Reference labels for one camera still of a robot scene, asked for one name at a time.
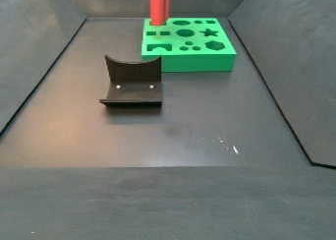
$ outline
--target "gray wall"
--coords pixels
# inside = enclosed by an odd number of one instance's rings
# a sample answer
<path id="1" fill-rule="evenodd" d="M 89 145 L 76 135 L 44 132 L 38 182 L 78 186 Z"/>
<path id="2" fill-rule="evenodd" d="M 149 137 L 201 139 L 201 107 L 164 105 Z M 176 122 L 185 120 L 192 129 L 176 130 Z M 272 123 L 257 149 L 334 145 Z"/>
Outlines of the gray wall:
<path id="1" fill-rule="evenodd" d="M 226 17 L 242 0 L 172 0 L 172 17 Z M 148 17 L 148 0 L 72 0 L 89 17 Z"/>
<path id="2" fill-rule="evenodd" d="M 0 132 L 84 20 L 68 0 L 0 0 Z"/>
<path id="3" fill-rule="evenodd" d="M 229 16 L 310 160 L 336 165 L 336 0 L 245 0 Z"/>

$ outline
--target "circular hole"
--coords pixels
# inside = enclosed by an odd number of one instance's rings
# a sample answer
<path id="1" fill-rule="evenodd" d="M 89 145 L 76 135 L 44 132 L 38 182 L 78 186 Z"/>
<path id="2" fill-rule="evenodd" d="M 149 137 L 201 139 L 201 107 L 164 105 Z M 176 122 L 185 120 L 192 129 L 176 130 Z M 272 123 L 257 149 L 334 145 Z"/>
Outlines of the circular hole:
<path id="1" fill-rule="evenodd" d="M 178 26 L 184 26 L 184 25 L 188 25 L 190 22 L 188 21 L 174 21 L 173 24 L 174 25 L 178 25 Z"/>
<path id="2" fill-rule="evenodd" d="M 192 37 L 194 35 L 194 32 L 192 30 L 177 30 L 176 34 L 182 37 Z"/>

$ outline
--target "black curved holder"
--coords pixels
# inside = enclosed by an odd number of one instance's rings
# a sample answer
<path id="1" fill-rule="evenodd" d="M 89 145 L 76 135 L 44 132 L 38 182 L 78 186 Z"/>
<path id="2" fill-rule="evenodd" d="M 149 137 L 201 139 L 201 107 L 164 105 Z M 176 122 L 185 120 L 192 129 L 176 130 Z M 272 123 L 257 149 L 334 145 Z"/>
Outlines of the black curved holder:
<path id="1" fill-rule="evenodd" d="M 105 105 L 160 105 L 161 57 L 144 63 L 124 63 L 105 56 L 110 75 L 110 88 Z"/>

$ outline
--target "green shape sorter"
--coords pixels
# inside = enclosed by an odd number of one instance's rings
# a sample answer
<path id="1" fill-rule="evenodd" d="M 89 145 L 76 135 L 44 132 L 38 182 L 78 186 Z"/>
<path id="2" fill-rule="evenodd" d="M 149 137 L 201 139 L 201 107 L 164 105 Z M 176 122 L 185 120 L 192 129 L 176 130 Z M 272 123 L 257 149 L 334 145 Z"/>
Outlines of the green shape sorter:
<path id="1" fill-rule="evenodd" d="M 232 71 L 236 51 L 214 18 L 144 19 L 141 59 L 162 57 L 162 72 Z"/>

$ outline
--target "star-shaped hole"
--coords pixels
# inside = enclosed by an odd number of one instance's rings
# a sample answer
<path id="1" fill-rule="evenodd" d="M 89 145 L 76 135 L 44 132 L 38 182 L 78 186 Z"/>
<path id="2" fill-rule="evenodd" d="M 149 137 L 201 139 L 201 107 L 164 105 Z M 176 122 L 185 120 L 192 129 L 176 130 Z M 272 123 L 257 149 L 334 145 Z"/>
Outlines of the star-shaped hole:
<path id="1" fill-rule="evenodd" d="M 201 33 L 205 35 L 205 37 L 208 36 L 217 36 L 217 31 L 212 31 L 210 29 L 206 29 L 205 31 L 201 31 Z"/>

